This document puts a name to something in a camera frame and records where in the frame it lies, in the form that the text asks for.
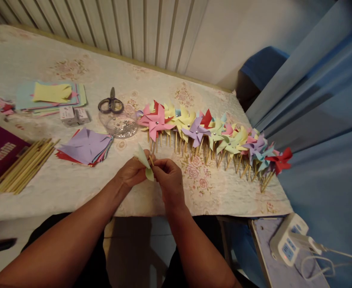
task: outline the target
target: white cable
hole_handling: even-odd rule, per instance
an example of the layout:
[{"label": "white cable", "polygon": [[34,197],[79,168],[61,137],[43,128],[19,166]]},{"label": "white cable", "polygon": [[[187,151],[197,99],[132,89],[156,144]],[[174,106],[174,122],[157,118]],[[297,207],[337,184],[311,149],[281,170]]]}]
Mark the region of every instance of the white cable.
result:
[{"label": "white cable", "polygon": [[[339,252],[339,251],[335,251],[335,250],[332,250],[332,249],[328,249],[328,248],[324,247],[323,245],[321,245],[321,246],[322,246],[321,248],[322,248],[324,251],[330,251],[330,252],[333,252],[333,253],[341,254],[341,255],[344,255],[344,256],[347,256],[347,257],[352,258],[352,255],[350,255],[350,254],[343,253],[343,252]],[[321,260],[328,261],[328,262],[330,262],[330,267],[326,267],[326,268],[322,269],[320,272],[318,272],[317,274],[315,274],[315,275],[313,275],[313,276],[307,278],[307,277],[304,276],[303,269],[304,269],[304,263],[305,263],[307,260],[309,260],[309,259],[321,259]],[[305,257],[305,258],[302,260],[302,262],[301,262],[300,274],[301,274],[301,276],[302,276],[305,280],[309,280],[309,281],[311,281],[311,280],[317,278],[318,276],[320,276],[320,275],[322,275],[322,274],[323,274],[325,277],[334,277],[334,276],[336,275],[336,271],[335,271],[335,268],[336,268],[336,267],[347,266],[347,265],[351,265],[351,264],[352,264],[352,261],[351,261],[351,262],[345,262],[345,263],[340,263],[340,264],[334,265],[334,263],[333,263],[330,259],[328,259],[328,258],[321,257],[321,256],[308,256],[308,257]],[[327,272],[327,271],[329,271],[329,270],[332,270],[332,274],[327,274],[327,275],[325,275],[324,273]]]}]

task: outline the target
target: yellow paper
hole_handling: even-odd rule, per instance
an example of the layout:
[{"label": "yellow paper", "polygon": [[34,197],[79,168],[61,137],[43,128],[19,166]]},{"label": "yellow paper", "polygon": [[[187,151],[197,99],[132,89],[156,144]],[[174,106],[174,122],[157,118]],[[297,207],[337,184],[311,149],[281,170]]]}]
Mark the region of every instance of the yellow paper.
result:
[{"label": "yellow paper", "polygon": [[67,103],[67,98],[72,94],[72,87],[68,84],[41,85],[35,83],[33,102],[45,101],[55,103]]}]

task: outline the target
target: clear plastic container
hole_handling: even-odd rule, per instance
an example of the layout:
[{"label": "clear plastic container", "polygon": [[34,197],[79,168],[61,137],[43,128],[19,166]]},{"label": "clear plastic container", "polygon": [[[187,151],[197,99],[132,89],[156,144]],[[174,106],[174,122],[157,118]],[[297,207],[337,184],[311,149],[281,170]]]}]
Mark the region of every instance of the clear plastic container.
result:
[{"label": "clear plastic container", "polygon": [[135,135],[138,130],[135,111],[133,113],[128,113],[124,110],[119,114],[113,112],[105,114],[99,111],[99,119],[107,132],[114,138],[129,138]]}]

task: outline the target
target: hand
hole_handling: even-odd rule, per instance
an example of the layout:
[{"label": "hand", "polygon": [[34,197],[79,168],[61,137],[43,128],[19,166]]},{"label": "hand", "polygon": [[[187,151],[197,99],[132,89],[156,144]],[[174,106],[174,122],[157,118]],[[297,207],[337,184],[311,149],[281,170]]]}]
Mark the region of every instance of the hand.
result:
[{"label": "hand", "polygon": [[159,159],[154,161],[152,170],[161,186],[166,211],[170,212],[186,208],[183,174],[179,166],[170,159]]},{"label": "hand", "polygon": [[[151,155],[148,149],[144,150],[147,159]],[[154,154],[151,155],[153,161],[156,160]],[[127,185],[129,188],[143,182],[147,177],[145,176],[145,166],[136,158],[132,157],[125,163],[125,165],[117,172],[116,176],[119,180]]]}]

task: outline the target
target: radiator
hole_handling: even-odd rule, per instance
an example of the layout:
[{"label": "radiator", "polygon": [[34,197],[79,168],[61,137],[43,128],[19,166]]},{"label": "radiator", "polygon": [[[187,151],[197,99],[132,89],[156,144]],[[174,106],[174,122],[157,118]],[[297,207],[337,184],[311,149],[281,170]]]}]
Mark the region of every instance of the radiator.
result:
[{"label": "radiator", "polygon": [[208,0],[0,0],[25,24],[184,74]]}]

